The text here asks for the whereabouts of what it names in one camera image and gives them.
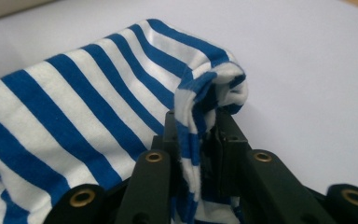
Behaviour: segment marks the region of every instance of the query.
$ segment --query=white background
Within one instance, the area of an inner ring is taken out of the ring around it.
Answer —
[[[0,19],[0,77],[148,18],[236,56],[253,148],[321,193],[358,186],[358,8],[340,1],[59,1]]]

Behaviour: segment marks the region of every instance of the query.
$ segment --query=striped fabric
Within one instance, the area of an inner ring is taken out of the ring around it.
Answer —
[[[67,190],[130,177],[172,108],[184,179],[172,218],[238,223],[238,203],[201,185],[200,137],[246,95],[231,54],[158,20],[1,78],[0,223],[42,223]]]

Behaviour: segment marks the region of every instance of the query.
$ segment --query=blue and white striped cloth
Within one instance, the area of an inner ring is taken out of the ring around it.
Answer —
[[[201,193],[200,137],[246,96],[230,53],[158,20],[1,78],[0,223],[42,223],[67,190],[130,177],[172,108],[184,177],[172,218],[238,223],[235,202]]]

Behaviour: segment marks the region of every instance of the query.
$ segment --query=striped shirt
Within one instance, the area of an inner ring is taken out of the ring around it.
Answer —
[[[200,137],[246,96],[230,53],[158,20],[1,78],[0,223],[42,223],[69,189],[127,179],[173,108],[185,196],[172,219],[239,222],[235,200],[204,196]]]

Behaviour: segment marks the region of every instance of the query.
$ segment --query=white table surface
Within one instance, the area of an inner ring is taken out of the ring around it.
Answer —
[[[0,19],[0,77],[148,18],[236,56],[253,148],[321,193],[358,186],[358,8],[337,0],[59,1]]]

